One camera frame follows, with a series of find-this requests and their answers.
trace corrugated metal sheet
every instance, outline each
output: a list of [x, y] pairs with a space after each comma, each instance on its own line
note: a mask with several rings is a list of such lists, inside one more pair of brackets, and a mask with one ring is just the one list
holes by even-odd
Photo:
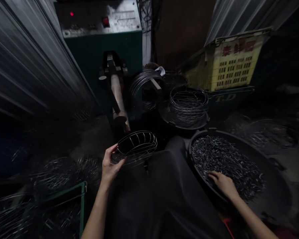
[[0, 111], [16, 119], [95, 105], [51, 2], [0, 0]]
[[299, 0], [217, 0], [205, 46], [245, 31], [277, 30], [298, 7]]

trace wire coil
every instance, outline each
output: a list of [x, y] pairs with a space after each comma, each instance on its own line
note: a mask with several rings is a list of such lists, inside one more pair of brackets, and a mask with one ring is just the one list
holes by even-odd
[[[163, 81], [163, 77], [155, 70], [143, 69], [132, 81], [130, 86], [130, 96], [134, 104], [137, 103], [138, 90], [151, 79], [158, 79]], [[142, 112], [146, 113], [156, 108], [158, 100], [142, 101]]]
[[118, 142], [118, 151], [112, 154], [113, 163], [118, 163], [123, 158], [123, 166], [136, 166], [148, 159], [157, 148], [157, 139], [150, 131], [136, 131]]
[[208, 111], [208, 96], [203, 90], [178, 85], [169, 95], [168, 111], [173, 113], [175, 124], [191, 126], [205, 117]]
[[29, 175], [33, 179], [35, 195], [43, 197], [52, 192], [66, 189], [78, 180], [78, 170], [74, 161], [68, 157], [47, 160], [41, 164], [40, 171]]
[[250, 123], [237, 135], [266, 155], [299, 150], [299, 132], [278, 124], [273, 119]]
[[[0, 198], [0, 239], [17, 238], [27, 232], [36, 213], [30, 196], [17, 192]], [[25, 214], [26, 209], [33, 214]]]

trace cable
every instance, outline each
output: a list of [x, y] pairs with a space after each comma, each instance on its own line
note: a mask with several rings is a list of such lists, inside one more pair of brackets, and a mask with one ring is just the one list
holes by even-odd
[[168, 111], [172, 121], [180, 126], [191, 126], [203, 120], [208, 111], [208, 96], [203, 90], [194, 90], [186, 84], [178, 85], [169, 95]]
[[[157, 79], [163, 82], [162, 76], [155, 70], [152, 69], [143, 69], [141, 73], [139, 73], [132, 81], [130, 86], [130, 97], [132, 99], [133, 104], [137, 104], [138, 100], [136, 94], [138, 90], [151, 79]], [[157, 102], [159, 100], [156, 99], [155, 101], [143, 101], [142, 102], [142, 109], [143, 113], [152, 111], [156, 108]]]

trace plastic crate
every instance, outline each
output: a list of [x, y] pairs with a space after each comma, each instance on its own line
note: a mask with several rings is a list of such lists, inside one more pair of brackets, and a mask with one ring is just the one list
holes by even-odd
[[250, 84], [271, 28], [215, 39], [178, 68], [193, 88], [216, 91]]

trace wire cage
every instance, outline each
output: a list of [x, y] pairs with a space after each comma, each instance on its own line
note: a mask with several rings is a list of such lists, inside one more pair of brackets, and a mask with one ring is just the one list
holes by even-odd
[[89, 185], [98, 185], [102, 177], [103, 159], [95, 155], [85, 154], [77, 160], [78, 178], [88, 182]]
[[75, 184], [78, 170], [71, 158], [60, 157], [41, 164], [40, 171], [29, 176], [33, 179], [35, 195], [43, 197]]
[[123, 166], [136, 166], [147, 160], [157, 148], [157, 139], [150, 131], [136, 131], [118, 142], [118, 151], [112, 154], [112, 162], [126, 158]]
[[203, 90], [176, 86], [169, 95], [168, 111], [175, 124], [191, 126], [202, 121], [208, 111], [208, 96]]
[[[36, 206], [31, 194], [20, 189], [18, 192], [0, 198], [0, 238], [18, 238], [28, 230]], [[34, 212], [24, 216], [27, 208]]]
[[237, 132], [237, 135], [267, 155], [299, 150], [299, 132], [273, 119], [255, 121], [245, 130]]

